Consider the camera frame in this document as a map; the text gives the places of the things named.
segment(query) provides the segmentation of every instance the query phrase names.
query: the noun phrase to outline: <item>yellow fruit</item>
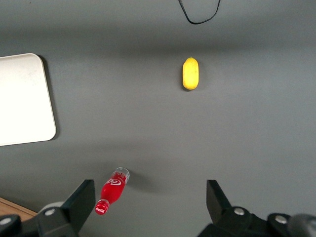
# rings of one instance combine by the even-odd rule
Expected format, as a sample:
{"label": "yellow fruit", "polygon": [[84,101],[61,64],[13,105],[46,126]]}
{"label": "yellow fruit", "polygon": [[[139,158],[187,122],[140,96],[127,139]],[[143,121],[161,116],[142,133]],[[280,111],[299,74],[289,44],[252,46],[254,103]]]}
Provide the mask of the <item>yellow fruit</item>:
{"label": "yellow fruit", "polygon": [[193,90],[198,86],[198,62],[194,58],[188,58],[183,64],[183,86]]}

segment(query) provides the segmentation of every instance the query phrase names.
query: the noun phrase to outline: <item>black cable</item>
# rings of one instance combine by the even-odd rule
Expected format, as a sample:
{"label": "black cable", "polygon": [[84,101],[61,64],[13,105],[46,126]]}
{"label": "black cable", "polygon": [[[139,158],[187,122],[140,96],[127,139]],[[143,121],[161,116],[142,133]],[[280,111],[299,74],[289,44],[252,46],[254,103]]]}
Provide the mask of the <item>black cable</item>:
{"label": "black cable", "polygon": [[183,10],[183,13],[184,13],[184,15],[186,16],[187,20],[188,20],[191,24],[193,24],[193,25],[199,25],[199,24],[202,24],[202,23],[207,22],[207,21],[209,21],[209,20],[212,20],[212,19],[214,18],[214,16],[216,15],[216,13],[218,12],[219,4],[221,3],[221,0],[218,0],[216,12],[215,12],[214,15],[212,15],[210,18],[206,19],[205,21],[193,22],[193,21],[191,21],[191,20],[189,19],[188,15],[187,15],[187,12],[186,12],[185,9],[184,9],[182,0],[178,0],[178,1],[179,1],[179,4],[180,4],[180,6],[181,6],[181,8],[182,8],[182,10]]}

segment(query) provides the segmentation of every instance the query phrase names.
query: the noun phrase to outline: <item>gray surface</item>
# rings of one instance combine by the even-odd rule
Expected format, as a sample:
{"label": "gray surface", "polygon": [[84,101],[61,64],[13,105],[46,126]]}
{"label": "gray surface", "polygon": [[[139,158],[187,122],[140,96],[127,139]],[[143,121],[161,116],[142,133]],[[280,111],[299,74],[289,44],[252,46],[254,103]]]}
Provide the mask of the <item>gray surface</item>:
{"label": "gray surface", "polygon": [[[195,20],[209,1],[190,5]],[[35,211],[131,171],[81,236],[196,236],[206,180],[259,217],[316,214],[315,1],[1,1],[0,56],[46,61],[58,134],[0,148],[0,193]],[[195,91],[182,64],[200,65]]]}

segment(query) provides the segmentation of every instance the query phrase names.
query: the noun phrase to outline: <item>black mechanical arm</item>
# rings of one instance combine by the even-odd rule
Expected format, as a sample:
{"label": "black mechanical arm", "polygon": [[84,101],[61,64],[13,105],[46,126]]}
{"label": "black mechanical arm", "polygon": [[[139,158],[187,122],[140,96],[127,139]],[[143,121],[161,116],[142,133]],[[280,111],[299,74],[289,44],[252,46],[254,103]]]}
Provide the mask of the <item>black mechanical arm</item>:
{"label": "black mechanical arm", "polygon": [[[316,237],[316,217],[273,213],[267,221],[243,207],[231,206],[216,180],[207,181],[206,205],[213,221],[198,237]],[[49,207],[21,222],[0,216],[0,237],[78,237],[95,206],[93,180],[84,182],[61,207]]]}

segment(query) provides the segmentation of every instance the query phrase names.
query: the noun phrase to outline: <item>bottle cap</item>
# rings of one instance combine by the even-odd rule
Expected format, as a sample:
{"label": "bottle cap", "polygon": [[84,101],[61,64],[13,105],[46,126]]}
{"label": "bottle cap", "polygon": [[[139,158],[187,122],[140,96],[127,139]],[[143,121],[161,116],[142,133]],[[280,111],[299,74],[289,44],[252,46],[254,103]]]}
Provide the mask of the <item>bottle cap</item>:
{"label": "bottle cap", "polygon": [[104,215],[110,207],[110,204],[107,200],[101,199],[95,206],[95,212],[99,215]]}

